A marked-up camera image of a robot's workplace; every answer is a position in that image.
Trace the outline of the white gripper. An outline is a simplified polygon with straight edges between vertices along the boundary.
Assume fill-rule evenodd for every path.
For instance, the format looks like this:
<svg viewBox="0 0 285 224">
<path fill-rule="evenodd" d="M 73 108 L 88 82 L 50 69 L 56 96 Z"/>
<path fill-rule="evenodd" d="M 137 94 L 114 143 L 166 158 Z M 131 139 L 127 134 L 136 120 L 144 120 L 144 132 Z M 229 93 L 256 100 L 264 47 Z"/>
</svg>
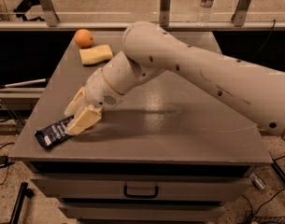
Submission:
<svg viewBox="0 0 285 224">
<path fill-rule="evenodd" d="M 65 109 L 66 117 L 74 116 L 65 128 L 65 133 L 78 135 L 84 132 L 102 118 L 103 108 L 114 108 L 121 102 L 121 98 L 122 96 L 112 90 L 105 81 L 103 69 L 98 68 L 89 76 L 85 88 L 78 90 Z"/>
</svg>

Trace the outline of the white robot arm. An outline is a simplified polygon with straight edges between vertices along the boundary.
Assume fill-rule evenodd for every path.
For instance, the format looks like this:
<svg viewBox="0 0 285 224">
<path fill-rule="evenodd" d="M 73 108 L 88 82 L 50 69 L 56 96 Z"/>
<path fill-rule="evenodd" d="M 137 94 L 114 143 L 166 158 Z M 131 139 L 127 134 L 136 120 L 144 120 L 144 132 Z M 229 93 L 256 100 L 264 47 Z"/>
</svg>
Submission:
<svg viewBox="0 0 285 224">
<path fill-rule="evenodd" d="M 104 109 L 165 71 L 185 78 L 285 141 L 285 72 L 190 46 L 147 21 L 130 25 L 122 50 L 78 90 L 64 111 L 71 118 L 65 132 L 82 133 L 102 118 Z"/>
</svg>

